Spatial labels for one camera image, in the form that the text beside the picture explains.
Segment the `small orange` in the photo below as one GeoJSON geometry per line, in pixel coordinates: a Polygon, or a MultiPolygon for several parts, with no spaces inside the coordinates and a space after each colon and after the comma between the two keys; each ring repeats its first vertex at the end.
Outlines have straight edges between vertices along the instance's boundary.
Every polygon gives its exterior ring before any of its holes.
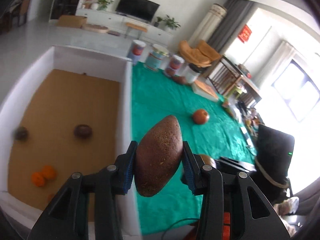
{"type": "Polygon", "coordinates": [[[40,172],[34,172],[31,174],[31,182],[36,187],[44,187],[46,185],[46,179],[40,172]]]}
{"type": "Polygon", "coordinates": [[[45,165],[41,170],[41,174],[48,181],[53,181],[57,178],[56,169],[50,165],[45,165]]]}

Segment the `dark wrinkled fruit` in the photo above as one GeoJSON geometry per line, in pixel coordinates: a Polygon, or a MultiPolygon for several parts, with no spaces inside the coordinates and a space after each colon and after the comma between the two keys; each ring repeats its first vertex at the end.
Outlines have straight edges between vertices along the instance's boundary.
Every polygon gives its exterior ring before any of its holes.
{"type": "Polygon", "coordinates": [[[26,141],[28,139],[29,132],[24,126],[20,126],[14,133],[14,139],[18,141],[26,141]]]}
{"type": "Polygon", "coordinates": [[[79,124],[74,128],[74,136],[80,139],[88,139],[92,136],[92,128],[89,125],[79,124]]]}

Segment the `brown sweet potato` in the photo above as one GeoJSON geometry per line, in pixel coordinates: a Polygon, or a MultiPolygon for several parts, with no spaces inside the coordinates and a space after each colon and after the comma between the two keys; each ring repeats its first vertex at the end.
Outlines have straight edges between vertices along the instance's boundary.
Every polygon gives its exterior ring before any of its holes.
{"type": "Polygon", "coordinates": [[[173,115],[155,124],[136,150],[135,185],[143,197],[159,193],[176,173],[182,158],[180,124],[173,115]]]}

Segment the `green round fruit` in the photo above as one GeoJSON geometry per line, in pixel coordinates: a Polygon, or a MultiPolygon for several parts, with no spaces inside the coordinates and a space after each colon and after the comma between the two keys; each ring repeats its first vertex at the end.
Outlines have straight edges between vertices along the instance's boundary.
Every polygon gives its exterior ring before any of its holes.
{"type": "Polygon", "coordinates": [[[205,154],[200,154],[200,157],[205,165],[210,165],[211,167],[216,168],[216,162],[212,157],[205,154]]]}

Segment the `orange fuzzy cloth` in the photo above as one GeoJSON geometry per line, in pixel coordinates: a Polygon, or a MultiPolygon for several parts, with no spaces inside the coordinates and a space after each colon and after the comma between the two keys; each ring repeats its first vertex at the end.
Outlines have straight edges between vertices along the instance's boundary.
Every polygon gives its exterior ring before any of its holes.
{"type": "MultiPolygon", "coordinates": [[[[201,236],[203,230],[203,219],[202,214],[200,214],[199,221],[193,223],[194,228],[185,236],[184,239],[197,239],[201,236]]],[[[218,233],[217,239],[231,239],[231,213],[225,211],[223,213],[222,231],[218,233]]]]}

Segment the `white snack bag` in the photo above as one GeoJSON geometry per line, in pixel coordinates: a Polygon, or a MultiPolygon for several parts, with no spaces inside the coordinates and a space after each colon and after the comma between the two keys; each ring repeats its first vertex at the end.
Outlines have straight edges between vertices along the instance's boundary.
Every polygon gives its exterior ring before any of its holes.
{"type": "Polygon", "coordinates": [[[240,110],[236,107],[235,104],[232,104],[228,100],[225,100],[222,104],[222,107],[234,120],[241,120],[240,110]]]}

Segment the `red apple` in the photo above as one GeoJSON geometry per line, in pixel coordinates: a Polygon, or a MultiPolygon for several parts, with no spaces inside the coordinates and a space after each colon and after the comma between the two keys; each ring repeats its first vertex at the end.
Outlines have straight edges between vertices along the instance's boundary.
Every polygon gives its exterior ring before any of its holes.
{"type": "Polygon", "coordinates": [[[198,109],[193,113],[192,118],[195,124],[203,125],[208,122],[210,116],[206,110],[198,109]]]}

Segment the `wooden chair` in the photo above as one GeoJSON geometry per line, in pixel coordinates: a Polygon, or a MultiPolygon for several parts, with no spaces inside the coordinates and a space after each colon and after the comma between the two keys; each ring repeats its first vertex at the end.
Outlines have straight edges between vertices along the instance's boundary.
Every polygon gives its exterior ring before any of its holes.
{"type": "Polygon", "coordinates": [[[231,60],[223,56],[215,65],[208,79],[219,94],[225,95],[242,75],[240,69],[231,60]]]}

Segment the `white jar black lid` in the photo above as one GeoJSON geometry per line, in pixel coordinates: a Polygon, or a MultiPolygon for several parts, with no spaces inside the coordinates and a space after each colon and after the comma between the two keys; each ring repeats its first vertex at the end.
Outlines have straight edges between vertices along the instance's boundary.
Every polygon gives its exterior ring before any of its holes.
{"type": "Polygon", "coordinates": [[[200,74],[201,68],[193,63],[189,63],[183,72],[183,76],[187,84],[193,83],[200,74]]]}

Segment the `orange lounge chair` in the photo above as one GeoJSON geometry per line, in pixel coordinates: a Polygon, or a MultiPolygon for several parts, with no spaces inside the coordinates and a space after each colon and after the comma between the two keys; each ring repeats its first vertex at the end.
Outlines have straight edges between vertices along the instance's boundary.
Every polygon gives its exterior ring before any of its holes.
{"type": "Polygon", "coordinates": [[[191,48],[186,40],[180,41],[178,48],[179,54],[187,63],[200,68],[210,67],[214,61],[221,58],[221,55],[204,40],[200,40],[196,48],[191,48]]]}

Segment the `red white can right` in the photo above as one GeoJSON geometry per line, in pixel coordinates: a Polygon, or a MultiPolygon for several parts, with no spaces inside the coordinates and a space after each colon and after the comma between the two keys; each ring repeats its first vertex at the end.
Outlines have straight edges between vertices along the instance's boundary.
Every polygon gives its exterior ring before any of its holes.
{"type": "Polygon", "coordinates": [[[172,55],[168,65],[164,70],[164,75],[167,77],[173,77],[177,73],[177,71],[184,64],[184,59],[178,55],[172,55]]]}

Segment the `red white can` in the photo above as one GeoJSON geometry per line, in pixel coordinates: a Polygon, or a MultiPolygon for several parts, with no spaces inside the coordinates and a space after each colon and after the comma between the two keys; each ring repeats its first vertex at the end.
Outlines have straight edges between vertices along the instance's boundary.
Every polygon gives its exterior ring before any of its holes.
{"type": "Polygon", "coordinates": [[[173,77],[177,73],[177,71],[184,64],[184,59],[178,55],[172,55],[168,65],[164,70],[164,75],[167,77],[173,77]]]}
{"type": "Polygon", "coordinates": [[[146,47],[146,43],[140,40],[133,40],[127,53],[127,58],[131,59],[132,65],[135,66],[140,60],[141,54],[146,47]]]}

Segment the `white standing air conditioner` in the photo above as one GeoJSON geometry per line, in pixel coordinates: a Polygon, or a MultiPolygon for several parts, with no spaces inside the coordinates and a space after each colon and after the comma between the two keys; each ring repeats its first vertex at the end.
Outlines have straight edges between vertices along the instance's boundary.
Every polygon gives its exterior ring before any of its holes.
{"type": "Polygon", "coordinates": [[[193,35],[188,41],[188,44],[191,47],[195,47],[201,40],[207,42],[226,14],[227,9],[225,7],[216,3],[213,4],[211,9],[207,12],[206,16],[194,31],[193,35]]]}

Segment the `small potted plant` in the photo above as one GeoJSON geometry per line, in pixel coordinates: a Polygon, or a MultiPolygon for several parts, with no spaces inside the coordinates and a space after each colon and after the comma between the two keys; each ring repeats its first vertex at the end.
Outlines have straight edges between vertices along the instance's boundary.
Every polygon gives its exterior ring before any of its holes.
{"type": "Polygon", "coordinates": [[[163,21],[163,18],[157,16],[156,21],[154,22],[153,26],[157,28],[162,21],[163,21]]]}

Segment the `red wall hanging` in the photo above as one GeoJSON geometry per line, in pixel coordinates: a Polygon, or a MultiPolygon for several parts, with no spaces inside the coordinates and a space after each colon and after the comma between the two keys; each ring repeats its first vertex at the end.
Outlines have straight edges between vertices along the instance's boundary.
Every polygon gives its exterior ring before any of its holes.
{"type": "Polygon", "coordinates": [[[249,28],[248,25],[244,25],[244,27],[242,28],[242,30],[239,32],[238,34],[238,39],[242,42],[242,43],[246,43],[248,42],[250,36],[252,34],[251,29],[249,28]]]}

